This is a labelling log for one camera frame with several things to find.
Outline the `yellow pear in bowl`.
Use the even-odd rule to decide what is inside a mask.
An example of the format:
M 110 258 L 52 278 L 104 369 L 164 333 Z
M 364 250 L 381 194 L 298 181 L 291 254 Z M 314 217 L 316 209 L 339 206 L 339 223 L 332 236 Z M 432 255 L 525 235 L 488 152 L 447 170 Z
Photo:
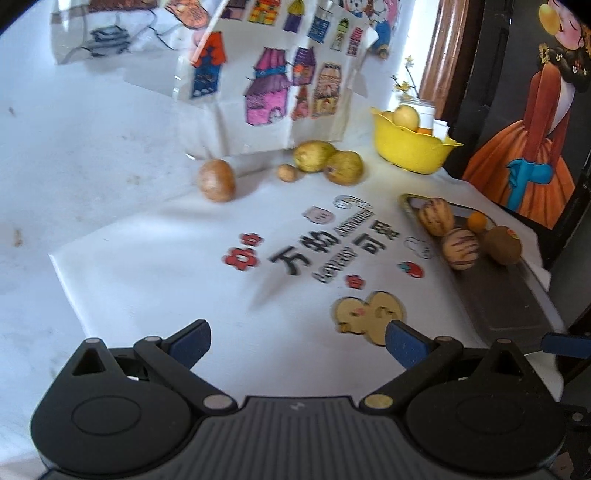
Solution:
M 392 113 L 392 122 L 396 126 L 404 127 L 413 132 L 417 132 L 420 127 L 421 119 L 419 113 L 414 107 L 401 104 Z

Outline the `girl in orange dress painting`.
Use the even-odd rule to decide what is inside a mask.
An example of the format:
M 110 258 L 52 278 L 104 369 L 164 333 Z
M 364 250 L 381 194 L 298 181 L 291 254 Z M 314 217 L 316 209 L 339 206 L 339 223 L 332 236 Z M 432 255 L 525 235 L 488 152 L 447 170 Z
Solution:
M 538 16 L 557 44 L 538 46 L 524 116 L 472 156 L 463 179 L 489 200 L 551 229 L 575 190 L 562 150 L 575 94 L 590 87 L 590 29 L 561 1 L 542 3 Z

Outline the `brown wooden door frame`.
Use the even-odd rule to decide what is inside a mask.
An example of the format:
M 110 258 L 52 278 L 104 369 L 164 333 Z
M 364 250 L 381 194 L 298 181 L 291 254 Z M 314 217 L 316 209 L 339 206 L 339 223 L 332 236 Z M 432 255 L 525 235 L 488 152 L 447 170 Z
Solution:
M 465 95 L 476 49 L 485 2 L 440 1 L 420 98 L 435 105 L 436 117 L 452 123 Z

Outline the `white paper roll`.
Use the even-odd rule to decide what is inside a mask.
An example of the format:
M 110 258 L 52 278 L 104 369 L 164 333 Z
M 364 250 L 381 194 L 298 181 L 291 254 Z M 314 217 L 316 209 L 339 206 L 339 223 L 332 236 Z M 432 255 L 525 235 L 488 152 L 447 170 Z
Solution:
M 446 140 L 448 137 L 449 125 L 448 122 L 445 120 L 434 119 L 433 120 L 433 129 L 432 135 L 442 142 Z

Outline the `houses drawing paper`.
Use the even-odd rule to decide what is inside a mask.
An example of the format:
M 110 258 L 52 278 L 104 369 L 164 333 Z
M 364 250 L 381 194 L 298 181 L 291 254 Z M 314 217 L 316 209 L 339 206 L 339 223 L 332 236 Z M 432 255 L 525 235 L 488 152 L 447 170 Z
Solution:
M 342 1 L 225 1 L 177 66 L 179 141 L 194 159 L 339 141 L 377 38 Z

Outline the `small orange on tray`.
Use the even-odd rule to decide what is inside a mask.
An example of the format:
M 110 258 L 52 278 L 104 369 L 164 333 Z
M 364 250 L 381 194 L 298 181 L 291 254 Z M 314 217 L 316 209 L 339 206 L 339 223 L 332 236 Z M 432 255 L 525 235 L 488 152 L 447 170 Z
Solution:
M 487 231 L 488 217 L 480 211 L 473 211 L 467 218 L 467 227 L 473 233 L 481 234 Z

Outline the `white printed table cloth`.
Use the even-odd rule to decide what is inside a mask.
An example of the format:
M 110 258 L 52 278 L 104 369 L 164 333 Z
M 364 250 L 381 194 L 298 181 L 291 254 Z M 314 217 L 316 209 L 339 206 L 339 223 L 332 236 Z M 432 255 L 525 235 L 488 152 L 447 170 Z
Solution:
M 385 348 L 339 332 L 332 309 L 345 298 L 389 293 L 422 333 L 478 345 L 399 198 L 515 220 L 443 172 L 404 171 L 369 146 L 361 155 L 366 175 L 353 187 L 320 174 L 284 183 L 266 170 L 243 177 L 235 201 L 193 193 L 61 247 L 52 263 L 85 334 L 128 347 L 204 319 L 211 349 L 194 370 L 236 399 L 360 399 L 400 374 Z

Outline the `white jar with flowers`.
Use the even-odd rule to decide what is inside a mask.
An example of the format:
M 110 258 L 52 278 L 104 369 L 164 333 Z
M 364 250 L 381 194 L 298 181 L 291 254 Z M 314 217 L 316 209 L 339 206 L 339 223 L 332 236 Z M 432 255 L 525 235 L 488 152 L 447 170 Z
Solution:
M 420 115 L 420 127 L 433 129 L 433 120 L 435 119 L 436 106 L 419 96 L 419 89 L 413 77 L 412 69 L 415 61 L 412 55 L 408 55 L 404 60 L 404 73 L 406 76 L 401 78 L 393 75 L 394 91 L 398 95 L 398 102 L 414 107 Z

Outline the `yellow plastic bowl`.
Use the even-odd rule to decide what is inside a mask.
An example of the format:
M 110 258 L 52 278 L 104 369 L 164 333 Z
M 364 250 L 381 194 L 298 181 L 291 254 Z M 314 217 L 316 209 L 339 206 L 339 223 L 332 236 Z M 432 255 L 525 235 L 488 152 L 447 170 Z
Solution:
M 384 112 L 370 108 L 375 128 L 374 146 L 377 153 L 394 166 L 430 175 L 443 167 L 449 154 L 463 144 L 447 136 L 444 140 L 394 125 Z

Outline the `bear and girl drawing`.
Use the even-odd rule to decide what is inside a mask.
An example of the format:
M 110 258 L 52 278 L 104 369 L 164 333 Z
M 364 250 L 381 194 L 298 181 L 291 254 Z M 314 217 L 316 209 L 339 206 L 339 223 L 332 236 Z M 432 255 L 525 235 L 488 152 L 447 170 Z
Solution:
M 339 5 L 356 17 L 365 19 L 378 34 L 377 40 L 370 47 L 370 52 L 387 59 L 394 30 L 402 11 L 401 0 L 342 0 Z

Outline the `metal baking tray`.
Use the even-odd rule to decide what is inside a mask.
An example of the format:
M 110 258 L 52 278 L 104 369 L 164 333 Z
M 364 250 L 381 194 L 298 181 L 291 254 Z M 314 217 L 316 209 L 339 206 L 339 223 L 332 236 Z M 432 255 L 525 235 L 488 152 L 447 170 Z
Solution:
M 524 260 L 502 266 L 490 255 L 481 254 L 473 267 L 454 270 L 444 257 L 441 240 L 419 220 L 420 208 L 428 199 L 403 194 L 399 200 L 414 234 L 427 243 L 432 259 L 442 270 L 451 297 L 483 343 L 491 345 L 499 338 L 508 338 L 529 354 L 541 349 L 544 335 L 566 331 L 542 283 Z

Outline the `striped pepino melon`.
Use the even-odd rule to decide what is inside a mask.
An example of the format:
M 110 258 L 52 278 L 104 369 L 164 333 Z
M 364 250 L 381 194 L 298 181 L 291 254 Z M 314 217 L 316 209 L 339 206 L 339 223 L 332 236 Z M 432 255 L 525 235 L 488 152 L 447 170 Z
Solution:
M 480 257 L 480 242 L 470 230 L 456 228 L 442 239 L 441 248 L 448 265 L 458 271 L 472 268 Z
M 450 204 L 443 198 L 431 198 L 420 209 L 418 218 L 427 231 L 435 237 L 444 237 L 455 225 Z

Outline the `small brown round fruit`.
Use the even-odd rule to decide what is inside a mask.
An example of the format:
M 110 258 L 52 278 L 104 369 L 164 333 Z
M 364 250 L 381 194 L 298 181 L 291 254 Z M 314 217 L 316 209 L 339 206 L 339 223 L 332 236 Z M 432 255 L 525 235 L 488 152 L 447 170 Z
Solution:
M 290 164 L 281 164 L 276 169 L 276 177 L 283 182 L 293 183 L 298 179 L 297 168 Z

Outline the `yellow green mango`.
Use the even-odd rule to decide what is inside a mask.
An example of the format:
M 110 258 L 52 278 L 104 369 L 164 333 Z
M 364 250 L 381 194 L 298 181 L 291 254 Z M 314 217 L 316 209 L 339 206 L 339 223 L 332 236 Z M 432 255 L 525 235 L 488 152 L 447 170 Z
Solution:
M 339 151 L 329 157 L 325 164 L 325 178 L 335 184 L 352 186 L 362 180 L 365 164 L 362 157 L 353 151 Z
M 337 152 L 331 143 L 311 140 L 294 149 L 294 163 L 304 173 L 317 173 L 325 168 L 329 158 Z

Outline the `brown kiwi with sticker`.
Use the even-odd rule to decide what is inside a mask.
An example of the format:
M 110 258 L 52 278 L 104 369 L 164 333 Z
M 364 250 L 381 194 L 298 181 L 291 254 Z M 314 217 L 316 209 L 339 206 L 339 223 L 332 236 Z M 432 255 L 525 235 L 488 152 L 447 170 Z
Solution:
M 517 264 L 522 255 L 522 243 L 517 233 L 506 226 L 496 226 L 483 237 L 484 251 L 504 266 Z

